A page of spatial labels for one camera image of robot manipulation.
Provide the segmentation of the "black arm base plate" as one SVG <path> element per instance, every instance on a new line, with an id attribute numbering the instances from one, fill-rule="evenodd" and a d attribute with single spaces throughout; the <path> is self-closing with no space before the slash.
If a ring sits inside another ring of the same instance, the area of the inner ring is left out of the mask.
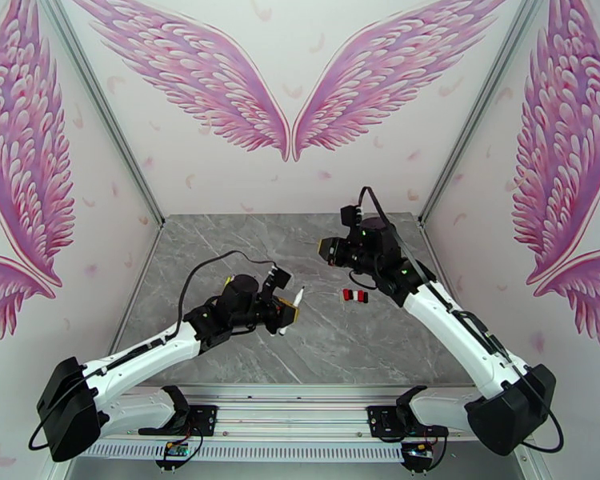
<path id="1" fill-rule="evenodd" d="M 449 435 L 444 426 L 420 423 L 405 406 L 368 406 L 366 414 L 371 436 L 384 442 L 401 442 L 408 438 L 437 440 Z"/>
<path id="2" fill-rule="evenodd" d="M 213 436 L 217 413 L 216 405 L 187 405 L 176 410 L 164 426 L 140 428 L 138 434 L 173 438 L 191 434 Z"/>

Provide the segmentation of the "slim white pen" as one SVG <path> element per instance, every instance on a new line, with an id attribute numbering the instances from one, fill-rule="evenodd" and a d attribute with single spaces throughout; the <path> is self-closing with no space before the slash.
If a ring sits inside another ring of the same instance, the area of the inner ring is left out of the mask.
<path id="1" fill-rule="evenodd" d="M 303 295 L 304 295 L 304 293 L 305 293 L 305 288 L 306 288 L 305 286 L 302 286 L 302 287 L 300 288 L 299 292 L 297 292 L 297 294 L 296 294 L 296 296 L 295 296 L 295 298 L 294 298 L 294 301 L 293 301 L 293 307 L 295 308 L 296 312 L 299 312 L 299 305 L 300 305 L 300 303 L 302 302 L 302 298 L 303 298 Z M 289 328 L 288 326 L 284 326 L 284 327 L 282 327 L 282 328 L 281 328 L 281 329 L 278 331 L 278 334 L 279 334 L 280 336 L 284 336 L 284 335 L 286 334 L 286 332 L 287 332 L 288 328 Z"/>

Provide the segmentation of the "aluminium mounting rail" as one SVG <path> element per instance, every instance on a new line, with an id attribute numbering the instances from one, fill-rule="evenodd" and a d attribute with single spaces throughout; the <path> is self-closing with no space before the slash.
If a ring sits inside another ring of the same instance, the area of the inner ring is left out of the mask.
<path id="1" fill-rule="evenodd" d="M 172 398 L 152 386 L 136 386 L 114 399 L 98 399 L 105 419 L 98 440 L 164 426 L 176 405 L 197 412 L 216 406 L 206 428 L 219 441 L 347 442 L 370 439 L 368 406 L 393 406 L 405 385 L 201 384 L 180 385 Z"/>

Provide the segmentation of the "aluminium frame post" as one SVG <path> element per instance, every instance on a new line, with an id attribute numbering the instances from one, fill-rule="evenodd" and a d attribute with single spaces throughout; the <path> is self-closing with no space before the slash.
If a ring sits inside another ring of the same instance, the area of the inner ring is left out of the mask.
<path id="1" fill-rule="evenodd" d="M 454 140 L 449 156 L 442 167 L 442 171 L 435 181 L 430 196 L 418 216 L 418 224 L 421 230 L 426 228 L 440 198 L 451 182 L 452 177 L 460 163 L 462 156 L 468 147 L 474 132 L 495 100 L 496 90 L 506 73 L 508 66 L 518 49 L 522 38 L 528 31 L 530 23 L 534 20 L 538 9 L 545 0 L 521 0 L 513 16 L 506 35 L 498 48 L 493 62 L 486 73 L 485 80 L 476 96 L 473 105 L 468 112 L 458 136 Z"/>
<path id="2" fill-rule="evenodd" d="M 50 19 L 52 27 L 59 36 L 60 41 L 74 66 L 74 70 L 80 78 L 83 87 L 86 89 L 90 101 L 100 117 L 116 151 L 127 168 L 133 183 L 147 205 L 153 220 L 155 220 L 159 228 L 163 228 L 166 217 L 160 209 L 157 199 L 150 189 L 141 167 L 134 156 L 131 146 L 106 97 L 102 84 L 96 76 L 61 0 L 38 1 L 42 4 L 45 14 Z"/>

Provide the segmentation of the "aluminium table edge strip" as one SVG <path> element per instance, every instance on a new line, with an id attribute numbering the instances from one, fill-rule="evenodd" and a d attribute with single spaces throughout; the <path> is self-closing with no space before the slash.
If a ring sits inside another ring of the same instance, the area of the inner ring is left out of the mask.
<path id="1" fill-rule="evenodd" d="M 442 278 L 444 277 L 443 275 L 443 271 L 440 267 L 437 255 L 434 251 L 434 248 L 431 244 L 430 238 L 426 232 L 426 228 L 424 227 L 423 224 L 419 223 L 418 224 L 418 230 L 420 232 L 420 235 L 422 236 L 422 239 L 424 241 L 425 247 L 426 247 L 426 252 L 429 256 L 430 259 L 430 263 L 431 263 L 431 269 L 432 272 L 434 273 L 434 275 L 436 276 L 437 280 L 441 281 Z"/>
<path id="2" fill-rule="evenodd" d="M 129 299 L 125 305 L 125 308 L 123 310 L 123 314 L 122 317 L 117 325 L 117 328 L 115 330 L 114 333 L 114 337 L 112 339 L 112 342 L 108 348 L 108 354 L 112 354 L 114 353 L 117 349 L 118 349 L 118 345 L 120 343 L 120 341 L 122 340 L 122 336 L 124 333 L 124 330 L 126 328 L 126 324 L 128 323 L 128 320 L 132 314 L 134 305 L 138 299 L 138 295 L 139 292 L 142 288 L 142 284 L 144 283 L 146 274 L 150 268 L 150 264 L 153 261 L 154 255 L 156 253 L 156 250 L 158 248 L 158 245 L 160 243 L 160 239 L 162 237 L 162 234 L 164 232 L 164 227 L 165 227 L 166 221 L 163 221 L 157 228 L 157 231 L 155 233 L 154 239 L 151 243 L 151 246 L 147 252 L 146 257 L 144 258 L 144 260 L 142 261 L 142 266 L 140 267 L 140 271 L 138 274 L 137 279 L 135 280 L 135 283 L 132 287 Z"/>

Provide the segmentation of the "small green circuit board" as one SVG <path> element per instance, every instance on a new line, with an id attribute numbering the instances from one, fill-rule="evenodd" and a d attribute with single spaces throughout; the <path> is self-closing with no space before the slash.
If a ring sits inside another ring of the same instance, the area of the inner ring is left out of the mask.
<path id="1" fill-rule="evenodd" d="M 155 461 L 155 464 L 160 470 L 173 473 L 197 456 L 201 448 L 201 443 L 191 446 L 187 441 L 168 442 L 162 456 Z"/>
<path id="2" fill-rule="evenodd" d="M 434 443 L 403 442 L 401 444 L 402 466 L 411 474 L 424 474 L 437 465 Z"/>

